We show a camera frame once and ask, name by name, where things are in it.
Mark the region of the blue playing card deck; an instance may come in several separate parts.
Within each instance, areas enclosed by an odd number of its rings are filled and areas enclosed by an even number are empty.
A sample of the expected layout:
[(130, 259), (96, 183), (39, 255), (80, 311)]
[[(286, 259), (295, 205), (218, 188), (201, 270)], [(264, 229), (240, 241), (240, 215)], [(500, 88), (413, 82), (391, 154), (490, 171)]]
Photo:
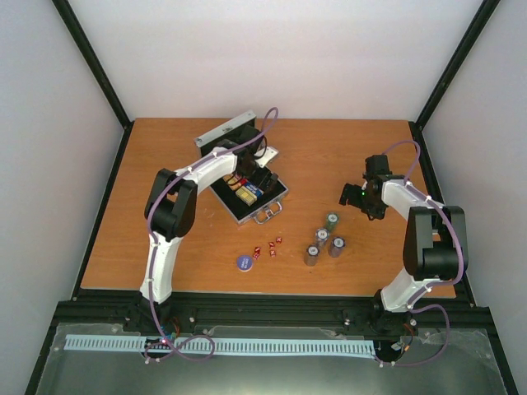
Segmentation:
[(246, 183), (236, 190), (236, 196), (249, 207), (255, 204), (263, 195), (264, 192), (251, 183)]

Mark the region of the green poker chip stack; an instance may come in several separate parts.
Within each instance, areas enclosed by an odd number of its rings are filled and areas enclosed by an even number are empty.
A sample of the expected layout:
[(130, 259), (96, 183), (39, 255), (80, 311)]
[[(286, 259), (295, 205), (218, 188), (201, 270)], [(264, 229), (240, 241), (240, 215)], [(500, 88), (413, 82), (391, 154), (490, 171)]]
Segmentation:
[(330, 212), (326, 216), (325, 228), (328, 230), (329, 233), (333, 233), (338, 222), (339, 222), (338, 214), (335, 212)]

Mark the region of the purple poker chip stack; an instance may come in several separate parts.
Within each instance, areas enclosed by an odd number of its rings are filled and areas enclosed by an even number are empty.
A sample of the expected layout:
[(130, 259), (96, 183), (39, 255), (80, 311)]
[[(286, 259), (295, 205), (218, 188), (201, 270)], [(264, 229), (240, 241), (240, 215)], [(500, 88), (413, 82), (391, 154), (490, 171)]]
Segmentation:
[(345, 248), (345, 240), (342, 237), (334, 237), (329, 245), (328, 254), (331, 258), (338, 258)]

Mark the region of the brown poker chip stack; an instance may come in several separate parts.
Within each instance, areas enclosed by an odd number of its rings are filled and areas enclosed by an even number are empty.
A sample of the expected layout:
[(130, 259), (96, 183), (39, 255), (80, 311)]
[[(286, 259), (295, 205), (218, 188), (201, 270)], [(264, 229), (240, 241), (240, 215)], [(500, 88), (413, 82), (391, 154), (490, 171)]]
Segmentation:
[(313, 267), (319, 258), (319, 248), (316, 244), (309, 245), (305, 250), (304, 263), (308, 267)]

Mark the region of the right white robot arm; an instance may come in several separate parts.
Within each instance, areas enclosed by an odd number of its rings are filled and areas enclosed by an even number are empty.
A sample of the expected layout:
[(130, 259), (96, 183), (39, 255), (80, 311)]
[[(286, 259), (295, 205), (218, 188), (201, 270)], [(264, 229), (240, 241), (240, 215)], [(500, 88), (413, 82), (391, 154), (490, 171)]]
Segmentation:
[(416, 303), (437, 286), (457, 284), (468, 266), (464, 210), (445, 206), (394, 175), (374, 175), (364, 184), (345, 184), (339, 204), (354, 206), (369, 220), (381, 220), (393, 208), (406, 220), (403, 269), (378, 290), (368, 323), (387, 333), (407, 318)]

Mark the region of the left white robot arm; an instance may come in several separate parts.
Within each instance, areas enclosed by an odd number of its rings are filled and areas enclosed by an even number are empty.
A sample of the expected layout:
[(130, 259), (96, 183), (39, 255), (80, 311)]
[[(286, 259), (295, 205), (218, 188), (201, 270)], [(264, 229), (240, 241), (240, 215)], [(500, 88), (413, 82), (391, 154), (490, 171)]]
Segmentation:
[(170, 325), (171, 311), (163, 303), (172, 293), (177, 253), (194, 225), (199, 194), (212, 189), (227, 211), (244, 223), (279, 203), (287, 192), (268, 168), (272, 148), (252, 123), (212, 130), (198, 138), (197, 147), (200, 157), (194, 163), (158, 171), (145, 206), (150, 247), (140, 292), (150, 304), (142, 321), (157, 332)]

